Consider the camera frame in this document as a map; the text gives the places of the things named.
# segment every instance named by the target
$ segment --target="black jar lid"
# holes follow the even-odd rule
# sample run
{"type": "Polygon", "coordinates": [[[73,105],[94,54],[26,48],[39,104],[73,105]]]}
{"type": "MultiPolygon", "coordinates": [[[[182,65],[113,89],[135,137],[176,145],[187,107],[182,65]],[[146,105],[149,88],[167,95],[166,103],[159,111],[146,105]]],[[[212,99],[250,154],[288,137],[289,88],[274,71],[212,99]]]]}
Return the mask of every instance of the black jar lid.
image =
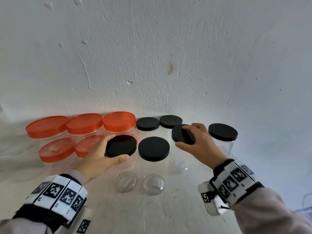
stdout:
{"type": "Polygon", "coordinates": [[[141,158],[150,162],[158,162],[169,155],[170,145],[168,141],[160,137],[147,137],[138,144],[138,154],[141,158]]]}
{"type": "Polygon", "coordinates": [[[214,123],[208,127],[208,133],[215,139],[221,141],[234,141],[237,139],[238,132],[231,126],[214,123]]]}
{"type": "Polygon", "coordinates": [[[131,135],[118,135],[107,142],[107,157],[116,157],[122,154],[131,156],[136,151],[137,141],[131,135]]]}
{"type": "Polygon", "coordinates": [[[167,129],[172,129],[176,125],[180,125],[182,123],[182,118],[174,115],[166,115],[162,116],[160,119],[160,125],[167,129]]]}
{"type": "Polygon", "coordinates": [[[195,144],[195,137],[189,130],[182,129],[182,126],[188,126],[186,124],[177,125],[172,129],[171,137],[174,142],[183,142],[186,144],[195,144]]]}
{"type": "Polygon", "coordinates": [[[136,122],[137,129],[143,131],[156,130],[159,127],[159,120],[154,117],[142,117],[136,122]]]}

